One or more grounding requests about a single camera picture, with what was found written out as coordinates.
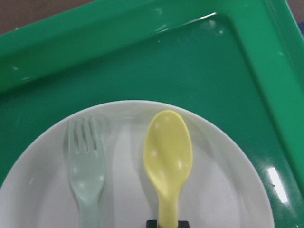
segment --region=plate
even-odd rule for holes
[[[143,167],[152,118],[170,109],[184,119],[193,168],[181,190],[179,220],[193,228],[274,228],[266,191],[242,150],[219,128],[187,110],[152,101],[118,101],[75,113],[39,136],[16,161],[0,190],[0,227],[79,227],[67,175],[67,124],[95,116],[107,179],[100,198],[102,228],[144,228],[157,219],[158,200]]]

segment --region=spoon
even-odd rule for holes
[[[174,111],[158,113],[144,144],[143,163],[158,196],[160,228],[178,227],[178,197],[192,168],[192,146],[187,126]]]

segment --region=tray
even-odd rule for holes
[[[259,173],[275,226],[304,226],[303,58],[284,0],[100,0],[4,34],[1,182],[68,115],[159,101],[227,133]]]

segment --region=light green fork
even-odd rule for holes
[[[69,122],[69,181],[79,205],[81,228],[100,228],[99,198],[105,185],[105,156],[93,117]]]

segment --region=brown surface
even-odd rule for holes
[[[93,0],[0,0],[0,34]],[[287,0],[297,23],[304,22],[304,0]]]

